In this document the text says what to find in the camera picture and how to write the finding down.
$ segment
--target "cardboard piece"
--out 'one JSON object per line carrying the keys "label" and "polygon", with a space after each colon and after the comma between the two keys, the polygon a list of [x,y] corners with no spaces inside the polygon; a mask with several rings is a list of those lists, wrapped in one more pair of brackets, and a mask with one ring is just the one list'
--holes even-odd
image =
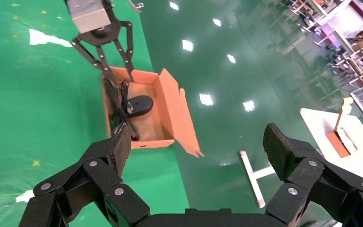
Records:
{"label": "cardboard piece", "polygon": [[342,109],[340,111],[339,117],[337,118],[334,130],[326,135],[340,157],[347,157],[357,150],[357,147],[343,128],[343,122],[347,115],[349,115],[351,112],[352,103],[353,99],[351,97],[343,99]]}
{"label": "cardboard piece", "polygon": [[[146,95],[154,101],[150,112],[129,119],[140,134],[139,141],[131,142],[131,149],[167,147],[177,140],[187,153],[196,157],[204,156],[199,148],[184,89],[179,90],[177,81],[166,69],[160,75],[134,70],[134,82],[130,82],[126,69],[111,67],[111,70],[118,83],[123,80],[129,82],[128,98]],[[103,96],[106,132],[110,137],[109,117],[113,109],[108,105],[109,99],[104,88]]]}

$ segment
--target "white table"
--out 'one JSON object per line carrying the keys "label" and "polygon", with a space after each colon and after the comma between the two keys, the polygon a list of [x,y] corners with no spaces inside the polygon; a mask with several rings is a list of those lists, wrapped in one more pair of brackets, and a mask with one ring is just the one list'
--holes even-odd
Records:
{"label": "white table", "polygon": [[343,48],[347,51],[349,55],[354,54],[354,50],[351,46],[351,44],[348,42],[348,40],[344,37],[344,35],[341,33],[341,31],[332,25],[330,25],[330,28],[333,30],[333,34],[335,35],[336,39],[342,44]]}
{"label": "white table", "polygon": [[332,132],[339,114],[302,108],[301,116],[307,124],[325,159],[347,171],[363,177],[363,124],[355,116],[345,118],[343,128],[358,150],[344,158],[336,152],[326,135]]}

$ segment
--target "orange cardboard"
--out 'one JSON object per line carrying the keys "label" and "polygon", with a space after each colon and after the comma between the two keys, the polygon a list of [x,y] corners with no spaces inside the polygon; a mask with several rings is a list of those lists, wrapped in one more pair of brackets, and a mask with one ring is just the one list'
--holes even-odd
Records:
{"label": "orange cardboard", "polygon": [[[129,119],[140,135],[139,141],[131,142],[132,149],[167,147],[177,140],[187,153],[204,156],[199,148],[184,89],[179,89],[179,84],[166,69],[160,75],[134,70],[134,82],[130,81],[126,69],[111,67],[111,70],[118,83],[124,79],[129,82],[128,98],[146,95],[154,101],[150,112]],[[106,131],[110,137],[109,116],[112,116],[113,109],[108,105],[104,88],[103,95]]]}
{"label": "orange cardboard", "polygon": [[330,132],[326,135],[326,137],[329,139],[332,146],[335,148],[336,152],[339,154],[340,157],[347,157],[350,155],[348,150],[345,148],[343,143],[340,141],[339,137],[337,137],[336,133]]}

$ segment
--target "cable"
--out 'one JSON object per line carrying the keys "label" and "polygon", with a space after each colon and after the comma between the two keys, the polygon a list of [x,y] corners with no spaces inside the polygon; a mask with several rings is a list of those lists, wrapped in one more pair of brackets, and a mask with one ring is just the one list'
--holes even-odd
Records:
{"label": "cable", "polygon": [[132,108],[127,101],[127,95],[129,94],[129,82],[127,80],[122,81],[119,84],[120,87],[120,94],[121,94],[121,106],[125,113],[130,113]]}

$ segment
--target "box flap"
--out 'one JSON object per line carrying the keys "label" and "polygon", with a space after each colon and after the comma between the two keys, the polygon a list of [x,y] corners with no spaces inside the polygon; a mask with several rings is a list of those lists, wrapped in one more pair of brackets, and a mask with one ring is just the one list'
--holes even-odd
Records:
{"label": "box flap", "polygon": [[196,157],[204,156],[199,149],[184,89],[179,91],[177,81],[166,69],[162,70],[159,80],[165,94],[174,138],[187,153]]}

